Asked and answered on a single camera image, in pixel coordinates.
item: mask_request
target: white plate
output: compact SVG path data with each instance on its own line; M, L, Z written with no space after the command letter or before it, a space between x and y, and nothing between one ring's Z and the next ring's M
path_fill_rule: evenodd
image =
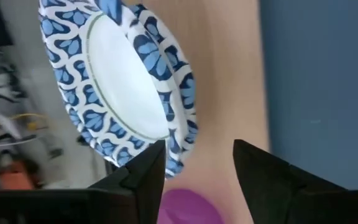
M134 13L116 0L40 0L39 16L66 109L91 147L122 166L166 139L167 177L179 173L194 144L194 103Z

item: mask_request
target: purple object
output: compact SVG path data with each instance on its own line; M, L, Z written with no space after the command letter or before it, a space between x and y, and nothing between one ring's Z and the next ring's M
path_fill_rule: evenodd
M184 189L162 196L157 224L224 224L218 211L202 196Z

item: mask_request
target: wooden surface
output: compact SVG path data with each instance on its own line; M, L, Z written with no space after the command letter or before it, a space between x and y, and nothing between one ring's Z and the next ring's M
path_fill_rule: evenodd
M268 149L257 1L143 3L178 39L196 78L200 133L185 170L167 181L165 190L192 189L218 208L225 223L252 223L236 178L232 144L239 138Z

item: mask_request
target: blue background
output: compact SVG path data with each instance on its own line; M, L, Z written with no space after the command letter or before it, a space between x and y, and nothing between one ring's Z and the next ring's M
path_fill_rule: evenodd
M358 0L260 10L273 153L358 189Z

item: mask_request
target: cable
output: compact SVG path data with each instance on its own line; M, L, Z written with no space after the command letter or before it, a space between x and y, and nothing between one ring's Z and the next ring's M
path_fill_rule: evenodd
M23 143L27 143L27 142L37 140L37 139L42 138L42 137L44 137L44 136L37 136L37 137L34 137L32 139L28 139L28 140L24 140L24 141L17 141L17 142L12 142L12 143L0 144L0 147L14 146L14 145L17 145L17 144L23 144Z
M48 117L46 117L45 115L42 114L37 114L37 113L24 113L24 114L17 114L14 116L9 117L9 119L19 119L22 117L26 117L26 116L35 116L38 118L43 118L44 120L48 121ZM27 128L29 128L31 131L35 131L37 130L37 124L35 124L35 122L29 122L27 123Z

